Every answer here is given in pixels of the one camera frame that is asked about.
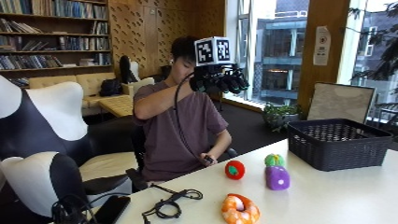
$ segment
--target gray t-shirt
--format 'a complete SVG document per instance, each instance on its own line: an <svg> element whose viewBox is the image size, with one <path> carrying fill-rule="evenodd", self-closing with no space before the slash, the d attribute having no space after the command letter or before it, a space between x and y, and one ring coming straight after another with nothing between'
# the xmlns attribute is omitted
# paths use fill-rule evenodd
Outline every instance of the gray t-shirt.
<svg viewBox="0 0 398 224"><path fill-rule="evenodd" d="M166 88L163 81L141 87L134 94L133 102ZM209 132L221 133L227 123L217 112L209 96L201 92L194 92L178 102L178 114L187 146L199 157L199 153L209 150ZM142 169L146 181L170 180L203 167L181 141L174 107L147 120L133 116L133 121L142 126L146 136Z"/></svg>

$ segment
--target man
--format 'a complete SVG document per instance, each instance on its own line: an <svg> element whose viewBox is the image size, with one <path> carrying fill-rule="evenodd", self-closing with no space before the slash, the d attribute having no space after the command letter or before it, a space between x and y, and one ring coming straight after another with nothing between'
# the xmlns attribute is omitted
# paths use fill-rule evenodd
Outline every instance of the man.
<svg viewBox="0 0 398 224"><path fill-rule="evenodd" d="M179 126L174 97L178 84L194 72L195 48L191 36L179 37L171 45L171 69L165 81L140 88L134 95L133 120L146 136L142 176L146 181L166 181L217 163L217 158L231 143L227 123L215 110L209 96L193 92L189 81L178 92ZM209 150L207 133L215 135Z"/></svg>

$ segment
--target white table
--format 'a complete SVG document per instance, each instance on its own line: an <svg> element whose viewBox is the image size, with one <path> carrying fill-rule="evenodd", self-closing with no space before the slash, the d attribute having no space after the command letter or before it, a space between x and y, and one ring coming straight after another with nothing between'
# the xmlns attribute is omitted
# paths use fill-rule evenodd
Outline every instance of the white table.
<svg viewBox="0 0 398 224"><path fill-rule="evenodd" d="M273 191L265 185L263 158L277 153L286 160L291 185L286 190ZM238 181L223 173L226 161L161 184L179 191L197 189L199 201L177 200L179 218L147 217L151 224L217 224L225 223L221 204L227 193L251 199L258 206L261 218L257 223L270 224L378 224L398 223L398 152L388 150L383 166L322 172L311 168L287 150L287 140L274 143L234 158L246 167ZM132 202L124 210L118 224L142 223L141 213L170 194L159 189L146 189L130 195Z"/></svg>

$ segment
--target man's arm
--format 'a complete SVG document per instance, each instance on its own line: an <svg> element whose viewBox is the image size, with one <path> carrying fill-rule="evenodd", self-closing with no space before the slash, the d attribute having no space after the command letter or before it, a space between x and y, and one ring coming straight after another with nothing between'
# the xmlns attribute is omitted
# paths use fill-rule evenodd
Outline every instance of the man's arm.
<svg viewBox="0 0 398 224"><path fill-rule="evenodd" d="M175 91L177 86L173 86L141 98L141 100L134 103L134 116L137 119L150 119L170 108L174 105ZM189 82L185 82L179 88L177 101L191 93L193 90L190 89Z"/></svg>
<svg viewBox="0 0 398 224"><path fill-rule="evenodd" d="M226 148L231 145L231 135L229 134L227 130L225 129L221 133L217 134L217 139L214 146L211 147L210 151L207 153L201 153L199 156L203 159L203 157L207 155L214 162L209 165L213 165L217 163L217 158L221 156Z"/></svg>

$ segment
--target black smartphone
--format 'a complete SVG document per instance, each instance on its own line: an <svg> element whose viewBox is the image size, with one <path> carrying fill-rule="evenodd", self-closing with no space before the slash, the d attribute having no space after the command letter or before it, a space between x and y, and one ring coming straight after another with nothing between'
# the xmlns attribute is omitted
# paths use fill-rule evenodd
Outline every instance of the black smartphone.
<svg viewBox="0 0 398 224"><path fill-rule="evenodd" d="M124 212L126 205L129 204L129 201L129 197L118 197L116 195L110 196L94 214L97 222L92 218L89 223L114 224Z"/></svg>

